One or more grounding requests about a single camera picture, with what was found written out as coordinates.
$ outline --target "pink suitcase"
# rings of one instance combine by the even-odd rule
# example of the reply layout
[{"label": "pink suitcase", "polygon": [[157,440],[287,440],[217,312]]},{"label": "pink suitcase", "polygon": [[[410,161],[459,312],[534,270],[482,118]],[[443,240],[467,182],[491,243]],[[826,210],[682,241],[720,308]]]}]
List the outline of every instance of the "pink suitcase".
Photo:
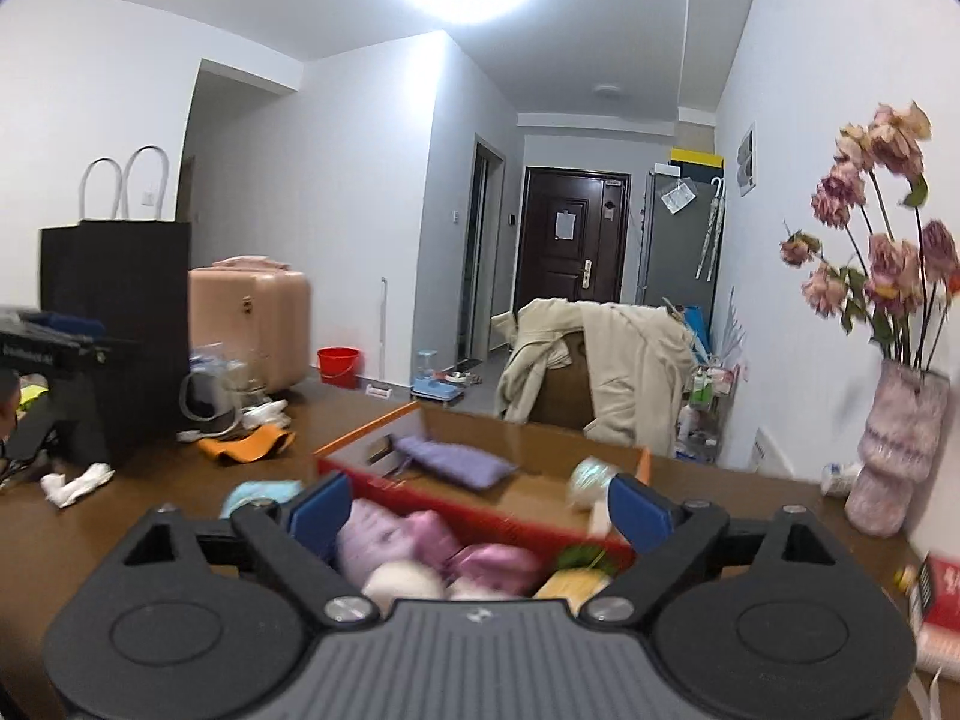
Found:
[{"label": "pink suitcase", "polygon": [[310,285],[267,257],[232,257],[190,271],[190,344],[222,343],[267,392],[304,379],[310,365]]}]

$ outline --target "red package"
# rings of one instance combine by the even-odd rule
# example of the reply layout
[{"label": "red package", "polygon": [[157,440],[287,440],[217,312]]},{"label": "red package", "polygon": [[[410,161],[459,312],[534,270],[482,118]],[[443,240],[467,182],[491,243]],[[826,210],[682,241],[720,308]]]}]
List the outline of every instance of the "red package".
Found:
[{"label": "red package", "polygon": [[918,579],[923,622],[960,632],[960,565],[927,555]]}]

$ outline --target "table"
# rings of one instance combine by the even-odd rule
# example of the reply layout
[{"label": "table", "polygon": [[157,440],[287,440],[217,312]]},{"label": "table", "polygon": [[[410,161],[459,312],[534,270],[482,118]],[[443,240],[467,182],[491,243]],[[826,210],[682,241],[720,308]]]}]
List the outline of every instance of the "table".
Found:
[{"label": "table", "polygon": [[[147,448],[118,469],[102,490],[71,509],[47,503],[38,485],[0,493],[0,674],[32,720],[64,717],[41,662],[43,634],[128,528],[147,509],[173,503],[188,517],[217,517],[227,494],[253,479],[315,480],[314,449],[387,413],[397,403],[347,392],[319,382],[298,386],[288,413],[298,433],[282,457],[223,466],[195,446],[168,443]],[[734,517],[771,517],[778,507],[800,503],[822,519],[861,565],[904,607],[893,587],[896,570],[917,561],[901,536],[880,541],[856,533],[842,505],[821,497],[816,485],[770,479],[678,461],[655,460],[654,487],[669,498],[709,498]],[[944,717],[960,712],[960,685],[944,683]],[[895,720],[916,720],[909,698]]]}]

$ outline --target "bouquet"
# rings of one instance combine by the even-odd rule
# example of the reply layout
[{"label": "bouquet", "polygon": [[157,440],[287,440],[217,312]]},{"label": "bouquet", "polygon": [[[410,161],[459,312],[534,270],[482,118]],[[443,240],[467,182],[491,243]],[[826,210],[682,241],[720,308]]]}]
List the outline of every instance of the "bouquet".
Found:
[{"label": "bouquet", "polygon": [[[855,323],[864,323],[872,330],[871,343],[880,347],[886,359],[918,371],[929,370],[950,303],[960,292],[960,260],[952,234],[941,220],[924,225],[920,218],[929,195],[920,143],[928,141],[930,134],[930,120],[917,103],[906,110],[880,105],[868,127],[847,124],[840,130],[834,165],[810,204],[821,223],[847,231],[856,259],[851,256],[843,266],[833,264],[824,256],[818,238],[803,230],[791,232],[789,227],[789,237],[781,243],[781,258],[789,266],[800,268],[819,261],[803,284],[803,297],[817,314],[840,317],[847,335]],[[877,183],[880,167],[909,184],[901,207],[915,215],[916,242],[898,241],[894,236]],[[866,177],[877,195],[882,227],[875,227],[877,220],[867,210]],[[851,231],[851,216],[857,213],[869,235],[866,258]],[[940,290],[944,308],[925,356]],[[918,317],[919,323],[911,323],[911,317]]]}]

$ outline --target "bag handle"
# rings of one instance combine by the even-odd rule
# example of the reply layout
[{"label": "bag handle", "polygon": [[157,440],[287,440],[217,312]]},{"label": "bag handle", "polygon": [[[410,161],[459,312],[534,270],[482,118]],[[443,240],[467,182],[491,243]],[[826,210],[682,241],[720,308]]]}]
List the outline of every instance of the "bag handle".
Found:
[{"label": "bag handle", "polygon": [[83,171],[83,178],[80,179],[80,221],[86,218],[86,182],[90,179],[90,173],[93,172],[93,169],[97,167],[100,162],[107,162],[113,165],[114,170],[117,171],[116,190],[113,193],[113,210],[110,211],[110,218],[116,218],[117,211],[120,210],[120,197],[123,194],[124,181],[123,170],[120,167],[120,163],[115,159],[101,157],[100,159],[93,160],[93,162],[86,166],[86,170]]},{"label": "bag handle", "polygon": [[289,271],[290,269],[289,265],[279,263],[270,259],[270,257],[256,257],[249,254],[220,260],[211,267],[233,269],[234,271]]},{"label": "bag handle", "polygon": [[133,163],[136,158],[144,151],[156,151],[160,155],[160,190],[157,192],[157,210],[154,213],[154,221],[160,221],[160,214],[163,211],[163,198],[167,194],[167,181],[170,180],[170,157],[160,146],[141,146],[127,160],[127,166],[123,168],[123,213],[124,218],[130,218],[130,172],[133,169]]}]

